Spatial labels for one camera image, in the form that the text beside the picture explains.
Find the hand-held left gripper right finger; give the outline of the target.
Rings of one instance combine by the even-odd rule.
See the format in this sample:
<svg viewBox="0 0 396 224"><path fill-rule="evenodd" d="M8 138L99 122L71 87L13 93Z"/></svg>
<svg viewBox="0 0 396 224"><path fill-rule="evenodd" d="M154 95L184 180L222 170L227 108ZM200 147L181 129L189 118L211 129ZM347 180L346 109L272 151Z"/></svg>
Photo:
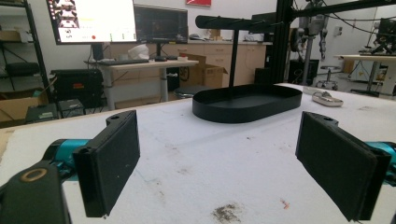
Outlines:
<svg viewBox="0 0 396 224"><path fill-rule="evenodd" d="M392 143L363 142L324 115L302 113L295 155L348 221L369 220L392 183Z"/></svg>

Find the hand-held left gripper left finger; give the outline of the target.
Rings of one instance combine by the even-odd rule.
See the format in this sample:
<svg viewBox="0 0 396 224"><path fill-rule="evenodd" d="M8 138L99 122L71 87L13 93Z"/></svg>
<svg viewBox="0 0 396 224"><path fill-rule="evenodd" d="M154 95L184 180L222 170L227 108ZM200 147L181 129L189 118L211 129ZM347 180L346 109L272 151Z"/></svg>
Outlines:
<svg viewBox="0 0 396 224"><path fill-rule="evenodd" d="M73 152L87 217L108 216L140 158L137 114L121 112Z"/></svg>

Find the small black box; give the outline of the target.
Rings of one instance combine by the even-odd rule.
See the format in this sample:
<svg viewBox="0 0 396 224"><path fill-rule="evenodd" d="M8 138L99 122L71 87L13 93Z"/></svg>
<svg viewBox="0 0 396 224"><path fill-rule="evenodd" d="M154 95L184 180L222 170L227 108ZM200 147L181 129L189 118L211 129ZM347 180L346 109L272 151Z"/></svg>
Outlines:
<svg viewBox="0 0 396 224"><path fill-rule="evenodd" d="M85 115L85 107L79 99L60 101L58 105L63 119Z"/></svg>

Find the black equipment case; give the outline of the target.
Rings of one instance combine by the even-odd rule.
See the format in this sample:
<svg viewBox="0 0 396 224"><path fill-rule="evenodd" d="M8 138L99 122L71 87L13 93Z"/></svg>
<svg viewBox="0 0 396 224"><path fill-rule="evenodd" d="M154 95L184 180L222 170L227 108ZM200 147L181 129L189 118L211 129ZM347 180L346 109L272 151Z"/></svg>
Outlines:
<svg viewBox="0 0 396 224"><path fill-rule="evenodd" d="M50 72L56 78L57 101L78 99L85 108L102 106L103 75L99 69L63 69Z"/></svg>

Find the black electronic device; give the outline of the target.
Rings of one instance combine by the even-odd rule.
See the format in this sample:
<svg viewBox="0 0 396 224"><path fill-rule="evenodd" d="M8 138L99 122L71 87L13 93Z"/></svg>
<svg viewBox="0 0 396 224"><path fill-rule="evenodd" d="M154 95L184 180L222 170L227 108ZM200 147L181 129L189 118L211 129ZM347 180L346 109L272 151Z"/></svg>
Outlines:
<svg viewBox="0 0 396 224"><path fill-rule="evenodd" d="M55 120L58 118L59 115L55 104L34 105L27 109L25 122L29 124Z"/></svg>

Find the round metal stool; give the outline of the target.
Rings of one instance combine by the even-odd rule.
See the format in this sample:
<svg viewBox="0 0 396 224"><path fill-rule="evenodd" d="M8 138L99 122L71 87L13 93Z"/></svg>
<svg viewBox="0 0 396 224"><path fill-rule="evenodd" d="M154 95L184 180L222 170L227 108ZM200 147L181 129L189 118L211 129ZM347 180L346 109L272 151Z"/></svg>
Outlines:
<svg viewBox="0 0 396 224"><path fill-rule="evenodd" d="M316 84L316 87L322 88L322 89L327 89L327 90L337 91L338 83L336 81L332 80L332 71L340 70L341 67L337 66L337 65L322 65L321 69L327 70L326 78L324 80L318 81Z"/></svg>

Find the black keyboard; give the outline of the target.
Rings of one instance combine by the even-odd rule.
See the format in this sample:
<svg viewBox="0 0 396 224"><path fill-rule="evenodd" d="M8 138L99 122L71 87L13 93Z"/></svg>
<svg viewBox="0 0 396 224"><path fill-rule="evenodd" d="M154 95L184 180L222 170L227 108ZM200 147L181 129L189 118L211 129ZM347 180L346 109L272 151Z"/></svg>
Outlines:
<svg viewBox="0 0 396 224"><path fill-rule="evenodd" d="M98 61L97 62L97 64L104 65L104 66L116 66L116 65L137 64L137 63L149 63L149 60L139 59L139 60Z"/></svg>

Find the wooden desk with white legs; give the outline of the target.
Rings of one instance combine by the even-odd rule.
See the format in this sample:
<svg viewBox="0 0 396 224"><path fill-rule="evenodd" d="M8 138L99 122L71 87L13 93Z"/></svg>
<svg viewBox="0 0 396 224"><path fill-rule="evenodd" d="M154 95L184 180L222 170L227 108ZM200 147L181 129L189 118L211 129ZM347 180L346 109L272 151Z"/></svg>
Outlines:
<svg viewBox="0 0 396 224"><path fill-rule="evenodd" d="M160 101L168 101L168 87L167 87L167 68L189 67L198 64L197 61L166 61L166 62L148 62L148 63L129 63L107 65L106 62L92 63L103 74L103 85L107 101L107 106L110 110L116 108L116 103L123 101L135 100L138 98L146 98L152 96L154 93L160 94ZM157 69L159 78L151 80L148 74L142 76L143 80L136 84L122 84L116 85L117 79L114 78L115 73L127 75L129 72L142 72L148 69Z"/></svg>

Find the large brown cardboard box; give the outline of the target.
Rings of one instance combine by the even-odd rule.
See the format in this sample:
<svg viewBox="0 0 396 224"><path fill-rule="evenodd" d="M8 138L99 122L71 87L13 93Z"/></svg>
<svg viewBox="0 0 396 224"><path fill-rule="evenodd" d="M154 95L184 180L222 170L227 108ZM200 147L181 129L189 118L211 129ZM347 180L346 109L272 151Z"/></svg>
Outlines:
<svg viewBox="0 0 396 224"><path fill-rule="evenodd" d="M46 91L42 88L0 92L0 122L25 119L30 106L48 102Z"/></svg>

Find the black jewelry stand with tray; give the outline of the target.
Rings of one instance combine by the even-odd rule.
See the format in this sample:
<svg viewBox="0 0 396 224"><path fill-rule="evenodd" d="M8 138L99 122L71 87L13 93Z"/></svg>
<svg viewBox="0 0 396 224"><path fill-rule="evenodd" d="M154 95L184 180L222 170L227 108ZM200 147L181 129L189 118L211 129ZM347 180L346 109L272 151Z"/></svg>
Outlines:
<svg viewBox="0 0 396 224"><path fill-rule="evenodd" d="M232 30L272 30L276 23L266 20L248 20L221 16L199 15L195 19L199 28ZM294 88L268 84L234 85L238 38L233 40L231 74L226 88L199 91L192 97L192 113L204 120L219 123L246 123L264 119L301 105L303 93Z"/></svg>

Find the white plastic bag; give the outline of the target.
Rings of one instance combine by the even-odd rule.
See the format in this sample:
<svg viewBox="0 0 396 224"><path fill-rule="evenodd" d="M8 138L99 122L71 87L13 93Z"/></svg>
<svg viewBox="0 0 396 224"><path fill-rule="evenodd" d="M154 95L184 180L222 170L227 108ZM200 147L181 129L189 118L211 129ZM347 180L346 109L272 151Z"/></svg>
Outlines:
<svg viewBox="0 0 396 224"><path fill-rule="evenodd" d="M149 48L146 44L137 45L128 50L128 56L132 60L148 60Z"/></svg>

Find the table with white legs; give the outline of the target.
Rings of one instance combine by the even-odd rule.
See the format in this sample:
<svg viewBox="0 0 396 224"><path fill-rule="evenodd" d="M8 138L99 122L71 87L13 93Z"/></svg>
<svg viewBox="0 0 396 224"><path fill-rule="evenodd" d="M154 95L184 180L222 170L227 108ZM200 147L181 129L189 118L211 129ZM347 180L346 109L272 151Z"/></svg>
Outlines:
<svg viewBox="0 0 396 224"><path fill-rule="evenodd" d="M378 56L378 55L335 55L339 60L351 61L372 61L384 63L388 66L388 70L383 82L379 97L383 99L393 99L393 90L396 86L396 56Z"/></svg>

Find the black cushion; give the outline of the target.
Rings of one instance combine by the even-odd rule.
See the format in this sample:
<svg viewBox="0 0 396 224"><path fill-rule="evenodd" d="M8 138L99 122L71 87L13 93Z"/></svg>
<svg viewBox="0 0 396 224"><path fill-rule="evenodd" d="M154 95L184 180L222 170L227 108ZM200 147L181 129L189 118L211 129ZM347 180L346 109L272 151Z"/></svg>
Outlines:
<svg viewBox="0 0 396 224"><path fill-rule="evenodd" d="M39 72L37 63L8 63L6 71L13 77L27 77Z"/></svg>

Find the open cardboard box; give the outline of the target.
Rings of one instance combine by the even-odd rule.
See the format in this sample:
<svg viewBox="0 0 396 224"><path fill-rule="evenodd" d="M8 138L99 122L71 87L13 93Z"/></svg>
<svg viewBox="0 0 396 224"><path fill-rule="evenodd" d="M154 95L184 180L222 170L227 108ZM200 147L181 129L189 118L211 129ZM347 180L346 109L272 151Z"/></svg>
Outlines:
<svg viewBox="0 0 396 224"><path fill-rule="evenodd" d="M224 67L207 63L206 56L203 55L185 53L185 56L189 61L197 61L197 64L179 68L181 87L197 85L209 88L223 87L223 78L228 74Z"/></svg>

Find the black metal shelving rack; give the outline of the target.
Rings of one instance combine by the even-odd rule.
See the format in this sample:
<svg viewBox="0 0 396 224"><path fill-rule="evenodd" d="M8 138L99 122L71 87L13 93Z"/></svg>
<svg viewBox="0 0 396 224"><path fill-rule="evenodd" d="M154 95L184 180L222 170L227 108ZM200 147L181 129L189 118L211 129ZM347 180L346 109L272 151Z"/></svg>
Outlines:
<svg viewBox="0 0 396 224"><path fill-rule="evenodd" d="M6 71L8 63L37 63L39 72L27 77L13 77ZM13 91L28 88L23 81L31 81L31 85L43 88L49 101L53 102L33 11L27 0L0 0L1 79Z"/></svg>

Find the wooden cabinet row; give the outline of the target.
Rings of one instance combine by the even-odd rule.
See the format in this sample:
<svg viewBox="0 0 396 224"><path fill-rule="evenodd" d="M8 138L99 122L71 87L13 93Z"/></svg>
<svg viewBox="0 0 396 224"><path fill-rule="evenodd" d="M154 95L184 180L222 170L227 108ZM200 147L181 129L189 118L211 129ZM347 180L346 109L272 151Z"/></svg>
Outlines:
<svg viewBox="0 0 396 224"><path fill-rule="evenodd" d="M118 59L125 55L135 44L109 44L104 47L106 58ZM227 41L190 41L188 44L164 44L161 55L178 56L180 53L206 56L206 63L224 67L231 73L233 44ZM240 42L237 47L234 84L252 84L255 80L255 69L265 64L266 46L256 42ZM113 85L137 84L140 81L159 80L158 69L134 72L115 72L112 75Z"/></svg>

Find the lit computer monitor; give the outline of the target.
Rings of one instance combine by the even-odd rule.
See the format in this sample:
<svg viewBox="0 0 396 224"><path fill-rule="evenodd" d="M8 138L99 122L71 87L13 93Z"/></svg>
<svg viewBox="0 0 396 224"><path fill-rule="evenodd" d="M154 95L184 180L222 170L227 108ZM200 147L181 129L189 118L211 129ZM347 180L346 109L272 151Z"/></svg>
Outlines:
<svg viewBox="0 0 396 224"><path fill-rule="evenodd" d="M137 40L134 0L46 0L57 45Z"/></svg>

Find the dark computer monitor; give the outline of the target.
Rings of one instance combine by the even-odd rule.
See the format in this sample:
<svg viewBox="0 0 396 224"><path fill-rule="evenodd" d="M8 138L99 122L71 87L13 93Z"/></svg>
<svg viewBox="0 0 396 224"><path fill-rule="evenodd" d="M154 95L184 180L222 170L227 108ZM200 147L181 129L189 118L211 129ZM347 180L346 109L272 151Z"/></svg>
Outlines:
<svg viewBox="0 0 396 224"><path fill-rule="evenodd" d="M138 42L184 44L189 39L188 11L169 7L134 5Z"/></svg>

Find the black metal frame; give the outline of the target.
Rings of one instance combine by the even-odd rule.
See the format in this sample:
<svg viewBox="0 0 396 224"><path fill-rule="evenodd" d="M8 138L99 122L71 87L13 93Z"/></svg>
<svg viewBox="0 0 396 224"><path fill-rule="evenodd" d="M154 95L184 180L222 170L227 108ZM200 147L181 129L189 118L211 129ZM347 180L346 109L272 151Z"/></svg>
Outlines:
<svg viewBox="0 0 396 224"><path fill-rule="evenodd" d="M290 24L296 18L316 16L318 14L345 12L370 7L391 6L396 5L396 0L357 0L320 7L318 9L303 10L293 9L292 4L293 0L277 0L276 2L276 22L279 22L279 25L275 29L275 40L273 42L274 51L271 76L274 83L282 83L284 81Z"/></svg>

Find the red wall sign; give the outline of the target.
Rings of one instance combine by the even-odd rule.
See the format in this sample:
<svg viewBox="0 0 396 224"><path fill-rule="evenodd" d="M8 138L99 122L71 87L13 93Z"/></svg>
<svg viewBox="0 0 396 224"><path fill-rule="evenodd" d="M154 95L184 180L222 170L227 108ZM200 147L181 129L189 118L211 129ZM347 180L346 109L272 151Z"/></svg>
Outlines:
<svg viewBox="0 0 396 224"><path fill-rule="evenodd" d="M211 7L212 0L186 0L186 5L199 6L199 7Z"/></svg>

